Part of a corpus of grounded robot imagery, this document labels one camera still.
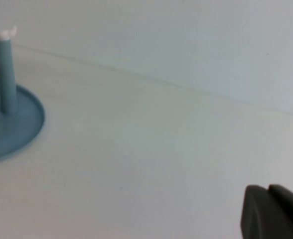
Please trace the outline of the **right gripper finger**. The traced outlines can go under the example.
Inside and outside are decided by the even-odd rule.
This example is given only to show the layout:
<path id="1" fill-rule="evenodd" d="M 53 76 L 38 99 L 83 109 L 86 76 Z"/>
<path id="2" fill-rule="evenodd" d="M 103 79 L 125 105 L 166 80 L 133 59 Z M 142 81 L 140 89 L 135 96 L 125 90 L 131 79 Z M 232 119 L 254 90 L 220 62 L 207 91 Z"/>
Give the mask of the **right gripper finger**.
<path id="1" fill-rule="evenodd" d="M 279 184 L 247 186 L 240 226 L 244 239 L 293 239 L 293 192 Z"/>

